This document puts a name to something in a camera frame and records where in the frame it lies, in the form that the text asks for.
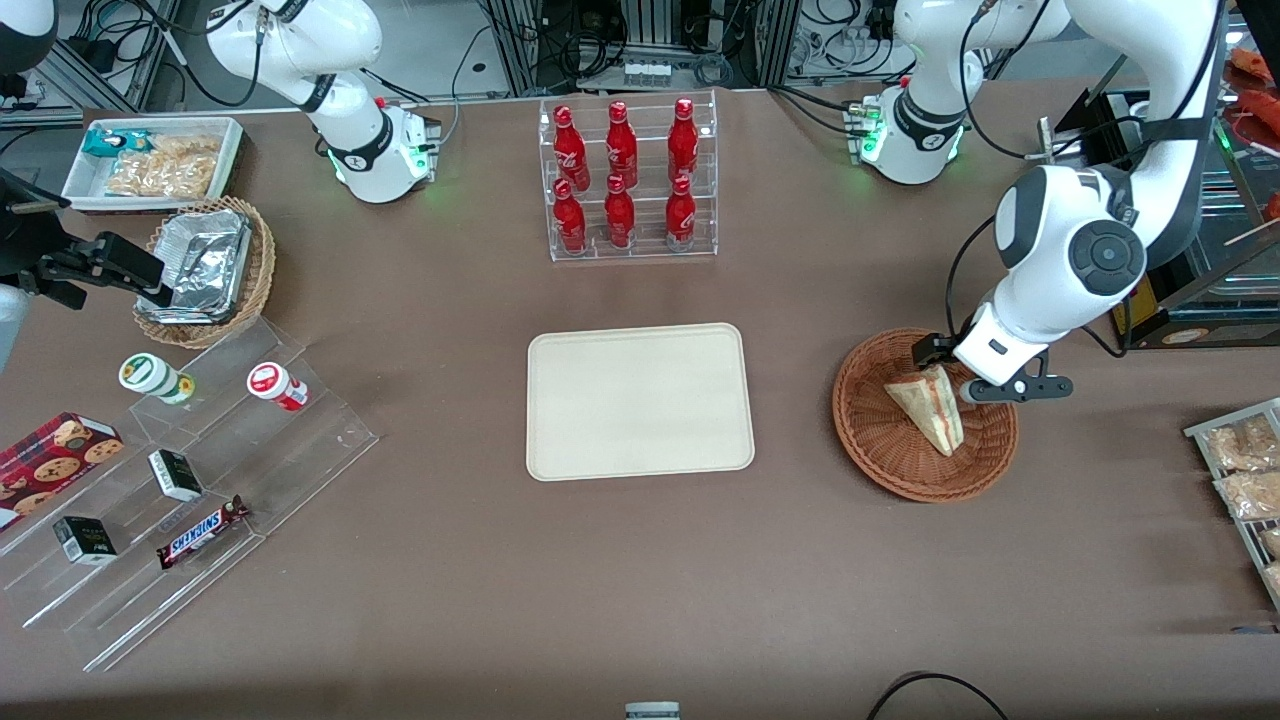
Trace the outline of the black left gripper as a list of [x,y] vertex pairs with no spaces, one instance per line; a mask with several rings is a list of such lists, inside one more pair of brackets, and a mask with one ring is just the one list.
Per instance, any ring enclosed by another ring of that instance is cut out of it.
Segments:
[[[957,341],[941,333],[928,333],[911,345],[911,360],[919,370],[937,364],[959,364],[954,355]],[[1041,400],[1066,398],[1074,391],[1073,380],[1050,372],[1050,351],[1033,357],[1038,363],[1036,373],[1024,366],[1002,384],[984,379],[965,380],[959,396],[969,404],[1025,404]]]

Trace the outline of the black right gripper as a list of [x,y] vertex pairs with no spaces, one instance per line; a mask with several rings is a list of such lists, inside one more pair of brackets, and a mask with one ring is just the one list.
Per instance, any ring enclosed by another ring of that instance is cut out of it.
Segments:
[[124,290],[165,307],[164,270],[164,261],[116,233],[100,233],[93,240],[64,234],[20,269],[20,291],[82,309],[87,299],[82,286],[92,284]]

